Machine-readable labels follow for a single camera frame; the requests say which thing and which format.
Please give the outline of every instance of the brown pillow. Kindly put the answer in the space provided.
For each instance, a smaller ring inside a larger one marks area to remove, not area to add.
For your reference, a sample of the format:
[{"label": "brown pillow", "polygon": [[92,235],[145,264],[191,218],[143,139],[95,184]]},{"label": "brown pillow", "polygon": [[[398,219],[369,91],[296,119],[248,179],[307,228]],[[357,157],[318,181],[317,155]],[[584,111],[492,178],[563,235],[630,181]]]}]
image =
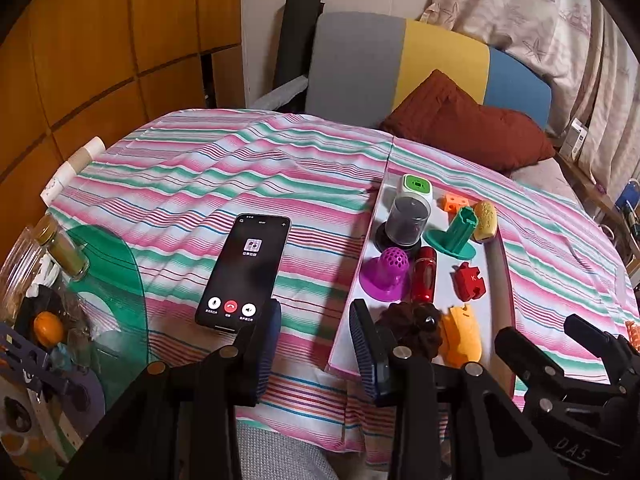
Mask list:
[{"label": "brown pillow", "polygon": [[555,155],[531,118],[479,105],[440,70],[434,70],[380,127],[500,172]]}]

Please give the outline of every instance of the cabinet panel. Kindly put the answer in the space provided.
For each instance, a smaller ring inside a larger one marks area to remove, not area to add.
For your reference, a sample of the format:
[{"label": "cabinet panel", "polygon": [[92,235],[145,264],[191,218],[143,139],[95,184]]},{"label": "cabinet panel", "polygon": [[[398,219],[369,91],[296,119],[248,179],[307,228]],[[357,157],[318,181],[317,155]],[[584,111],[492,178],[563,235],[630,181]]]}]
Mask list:
[{"label": "cabinet panel", "polygon": [[242,47],[233,46],[211,54],[213,88],[218,108],[244,108]]},{"label": "cabinet panel", "polygon": [[200,58],[193,56],[140,78],[149,120],[175,110],[203,108]]},{"label": "cabinet panel", "polygon": [[200,51],[240,43],[240,0],[198,0]]},{"label": "cabinet panel", "polygon": [[29,19],[49,124],[133,76],[127,0],[33,0]]},{"label": "cabinet panel", "polygon": [[138,71],[198,51],[196,0],[131,0]]},{"label": "cabinet panel", "polygon": [[0,45],[0,174],[46,130],[40,107],[28,20],[23,14]]},{"label": "cabinet panel", "polygon": [[142,126],[146,119],[137,86],[131,82],[118,88],[55,130],[53,137],[62,156],[69,158],[95,136],[108,148]]},{"label": "cabinet panel", "polygon": [[53,139],[45,137],[0,182],[0,262],[4,262],[22,229],[34,225],[44,214],[40,192],[61,163]]}]

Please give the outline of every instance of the orange fruit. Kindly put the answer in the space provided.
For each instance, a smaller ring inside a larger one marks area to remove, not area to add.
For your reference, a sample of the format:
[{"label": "orange fruit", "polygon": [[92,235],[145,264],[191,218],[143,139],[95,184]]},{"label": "orange fruit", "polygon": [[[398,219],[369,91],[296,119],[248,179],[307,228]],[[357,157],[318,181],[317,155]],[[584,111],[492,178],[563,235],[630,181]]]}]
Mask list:
[{"label": "orange fruit", "polygon": [[36,316],[33,321],[33,331],[38,342],[46,348],[52,348],[62,342],[65,336],[60,318],[51,312],[41,312]]}]

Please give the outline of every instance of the striped tablecloth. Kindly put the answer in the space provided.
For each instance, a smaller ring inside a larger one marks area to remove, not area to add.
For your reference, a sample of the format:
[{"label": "striped tablecloth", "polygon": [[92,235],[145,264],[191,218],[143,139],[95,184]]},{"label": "striped tablecloth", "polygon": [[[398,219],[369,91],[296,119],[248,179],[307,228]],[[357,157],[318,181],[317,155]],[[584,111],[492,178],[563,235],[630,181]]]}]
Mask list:
[{"label": "striped tablecloth", "polygon": [[[260,405],[238,415],[334,451],[388,462],[392,410],[323,372],[385,171],[413,171],[498,209],[516,326],[567,372],[605,381],[562,333],[577,312],[611,333],[638,319],[622,263],[568,200],[389,134],[309,116],[185,110],[125,137],[54,202],[67,228],[106,227],[130,246],[145,288],[150,358],[201,359],[230,341],[193,314],[236,215],[286,215],[292,229],[274,288],[282,334]],[[523,385],[516,384],[516,402]]]}]

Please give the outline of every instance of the pine cone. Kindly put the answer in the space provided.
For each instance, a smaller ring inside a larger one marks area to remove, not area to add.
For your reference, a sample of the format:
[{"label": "pine cone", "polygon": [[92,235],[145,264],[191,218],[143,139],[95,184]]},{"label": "pine cone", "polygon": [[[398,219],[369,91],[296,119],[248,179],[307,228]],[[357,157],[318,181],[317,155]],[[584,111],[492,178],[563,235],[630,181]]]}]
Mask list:
[{"label": "pine cone", "polygon": [[392,303],[376,324],[388,327],[399,345],[431,361],[442,344],[440,318],[442,313],[433,303]]}]

